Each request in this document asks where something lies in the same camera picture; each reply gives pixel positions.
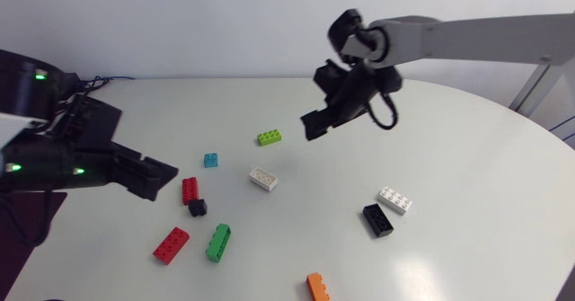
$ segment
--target white wall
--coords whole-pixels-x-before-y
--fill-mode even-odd
[[[366,22],[455,20],[570,13],[575,0],[0,0],[0,48],[85,77],[311,76],[335,58],[325,35],[351,7]],[[535,67],[427,60],[400,68],[508,105]]]

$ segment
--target orange lego brick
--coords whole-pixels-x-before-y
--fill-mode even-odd
[[[325,293],[325,285],[322,283],[320,273],[312,273],[307,276],[307,288],[312,295],[313,301],[329,301],[330,296]]]

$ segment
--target light blue lego brick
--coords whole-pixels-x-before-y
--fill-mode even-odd
[[[204,155],[204,166],[205,167],[217,167],[217,154],[205,154]]]

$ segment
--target white table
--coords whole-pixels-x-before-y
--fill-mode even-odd
[[[116,142],[180,173],[156,202],[70,190],[8,300],[310,300],[316,271],[332,300],[550,300],[575,262],[575,152],[469,93],[405,81],[392,131],[364,116],[312,142],[299,117],[323,95],[307,79],[116,81],[93,96],[124,111]],[[257,146],[274,128],[283,140]],[[255,166],[275,190],[248,180]],[[204,217],[181,203],[191,176]],[[384,186],[414,203],[404,217],[382,205],[395,230],[375,238],[361,211]],[[232,236],[215,264],[219,223]],[[152,252],[175,226],[191,239],[164,266]]]

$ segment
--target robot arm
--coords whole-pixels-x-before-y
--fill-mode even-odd
[[[79,81],[0,50],[0,198],[116,182],[154,201],[178,169],[112,142],[122,111],[75,89]],[[31,121],[41,126],[25,128]]]
[[[402,79],[394,66],[421,58],[448,58],[562,65],[575,54],[575,14],[503,17],[455,22],[407,16],[374,21],[364,27],[350,9],[331,26],[328,37],[350,71],[328,61],[314,80],[326,93],[327,108],[302,117],[305,134],[313,140],[368,112],[384,129],[398,120],[389,93]],[[383,125],[369,105],[380,93],[392,111]]]

